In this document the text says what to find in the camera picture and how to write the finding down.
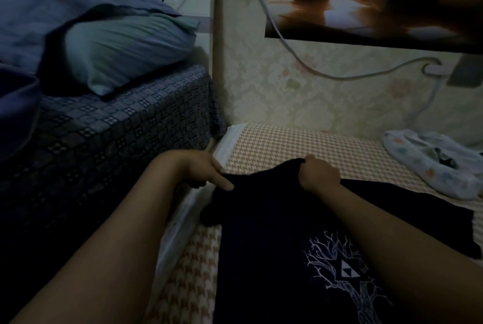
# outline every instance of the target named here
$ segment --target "checkered bedspread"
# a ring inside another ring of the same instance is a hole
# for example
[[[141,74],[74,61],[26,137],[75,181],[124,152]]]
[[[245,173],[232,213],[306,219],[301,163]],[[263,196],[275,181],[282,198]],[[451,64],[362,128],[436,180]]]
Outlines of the checkered bedspread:
[[[323,132],[248,124],[228,161],[226,171],[251,174],[306,153],[315,154],[341,170],[342,178],[383,181],[435,194],[475,211],[474,240],[483,246],[483,202],[455,201],[438,194],[392,159],[381,143]],[[216,295],[221,226],[199,225],[170,279],[148,313],[154,323],[211,323]]]

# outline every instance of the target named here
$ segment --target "bedsheet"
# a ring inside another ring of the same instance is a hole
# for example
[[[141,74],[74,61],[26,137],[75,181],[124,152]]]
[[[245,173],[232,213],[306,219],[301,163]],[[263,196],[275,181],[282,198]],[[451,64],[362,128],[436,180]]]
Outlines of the bedsheet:
[[[31,141],[0,164],[3,314],[53,276],[157,154],[205,149],[226,132],[213,81],[186,63],[109,99],[44,96],[41,108]]]
[[[251,174],[312,153],[338,167],[342,178],[388,182],[471,208],[475,212],[474,241],[483,247],[483,201],[459,201],[439,194],[389,156],[379,142],[325,132],[246,124],[230,127],[220,146],[222,150],[217,149],[215,156],[221,156],[220,162],[228,173]],[[208,203],[209,197],[203,196],[203,191],[199,191],[198,196],[198,204]],[[180,259],[173,265],[165,285],[155,286],[153,290],[146,323],[197,324],[213,320],[222,229],[220,225],[205,227],[201,224],[191,229],[194,233],[180,252]],[[483,266],[481,260],[476,263]]]

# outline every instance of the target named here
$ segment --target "light blue pillow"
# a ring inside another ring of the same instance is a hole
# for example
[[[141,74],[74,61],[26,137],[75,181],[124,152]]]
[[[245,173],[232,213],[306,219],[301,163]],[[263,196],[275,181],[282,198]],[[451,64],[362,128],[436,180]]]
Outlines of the light blue pillow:
[[[111,93],[192,52],[197,20],[164,14],[77,23],[63,43],[71,76],[97,95]]]

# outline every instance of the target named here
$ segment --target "t-shirt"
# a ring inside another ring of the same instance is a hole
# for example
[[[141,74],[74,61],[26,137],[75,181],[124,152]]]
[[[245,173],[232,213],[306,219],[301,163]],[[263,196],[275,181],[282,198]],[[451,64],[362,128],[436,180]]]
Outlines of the t-shirt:
[[[411,322],[335,214],[301,188],[301,162],[226,175],[235,189],[217,188],[202,211],[203,224],[223,227],[214,323]],[[341,183],[409,223],[421,223],[460,251],[479,249],[472,240],[471,210],[391,184]],[[423,218],[414,218],[420,211]],[[429,213],[431,222],[424,221]],[[439,218],[441,223],[434,222]]]

